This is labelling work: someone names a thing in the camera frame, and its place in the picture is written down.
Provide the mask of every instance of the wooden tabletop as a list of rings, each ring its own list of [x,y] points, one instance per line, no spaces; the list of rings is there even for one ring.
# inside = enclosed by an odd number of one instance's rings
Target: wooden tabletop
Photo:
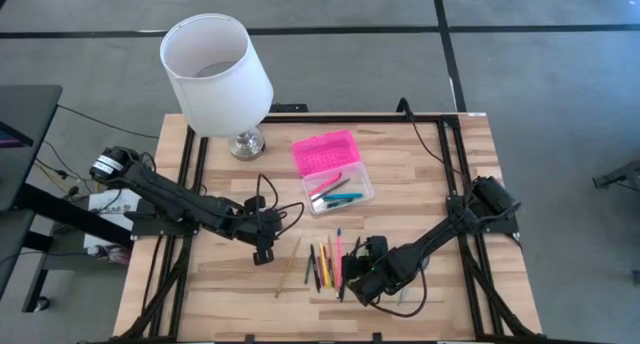
[[[493,175],[502,180],[489,122],[486,116],[460,114],[462,134],[472,177]],[[441,155],[436,126],[418,124],[425,143]],[[280,205],[304,201],[304,189],[296,170],[291,144],[330,131],[348,129],[356,138],[362,162],[375,189],[375,198],[361,205],[312,216],[305,211],[301,221],[274,245],[275,261],[256,267],[253,248],[228,241],[205,230],[194,238],[187,289],[180,323],[180,341],[243,340],[255,334],[257,340],[371,340],[380,332],[386,340],[473,339],[467,293],[458,245],[450,241],[431,256],[426,270],[427,304],[410,319],[392,317],[363,307],[347,290],[344,303],[335,292],[323,288],[317,293],[304,271],[309,244],[326,243],[342,228],[345,250],[353,248],[358,236],[385,235],[389,246],[411,242],[445,218],[448,194],[443,165],[420,145],[410,124],[262,124],[267,151],[257,160],[234,159],[225,139],[209,141],[203,183],[209,194],[238,202],[255,195],[258,173],[276,186]],[[156,164],[158,173],[176,180],[187,124],[182,115],[165,117]],[[189,180],[193,178],[195,142]],[[453,162],[455,144],[449,143]],[[268,202],[273,195],[262,193]],[[290,213],[285,225],[295,218]],[[300,249],[279,298],[274,293],[293,246]],[[539,332],[540,324],[520,249],[500,234],[485,235],[495,287],[520,320]],[[136,242],[120,303],[114,334],[126,330],[139,315],[156,238]],[[155,292],[159,263],[152,280]],[[486,332],[491,332],[484,294],[480,302]],[[381,305],[399,312],[413,311],[422,298],[420,279],[410,284],[401,305],[398,298],[384,297]],[[171,304],[173,294],[167,302]],[[168,331],[170,305],[165,305],[161,334]]]

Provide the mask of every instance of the clear plastic box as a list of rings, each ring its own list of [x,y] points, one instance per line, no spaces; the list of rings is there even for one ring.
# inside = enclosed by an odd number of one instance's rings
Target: clear plastic box
[[[353,134],[348,130],[315,136],[293,144],[313,214],[362,203],[374,191]]]

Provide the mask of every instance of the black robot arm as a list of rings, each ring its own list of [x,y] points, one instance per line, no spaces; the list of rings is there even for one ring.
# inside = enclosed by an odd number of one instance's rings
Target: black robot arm
[[[106,148],[89,171],[93,180],[110,188],[127,188],[153,205],[155,215],[178,223],[188,233],[199,225],[227,239],[256,247],[256,265],[273,261],[273,242],[282,230],[280,212],[265,207],[264,197],[242,206],[227,198],[201,196],[157,174],[132,149]],[[136,214],[128,215],[134,222]]]
[[[382,293],[393,295],[416,277],[424,258],[449,240],[459,234],[478,233],[519,207],[493,177],[479,177],[467,196],[447,198],[447,218],[415,242],[387,251],[385,237],[372,237],[365,243],[367,255],[343,256],[346,285],[365,306]]]

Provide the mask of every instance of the white lampshade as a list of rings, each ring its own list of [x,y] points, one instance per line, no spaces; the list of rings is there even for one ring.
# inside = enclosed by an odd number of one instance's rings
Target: white lampshade
[[[160,58],[189,125],[200,136],[235,136],[269,112],[273,86],[237,20],[201,14],[174,26]]]

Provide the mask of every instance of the lamp base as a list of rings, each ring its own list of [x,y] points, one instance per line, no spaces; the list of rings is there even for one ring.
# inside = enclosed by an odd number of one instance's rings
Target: lamp base
[[[229,150],[238,160],[254,160],[267,148],[264,137],[258,128],[229,139]]]

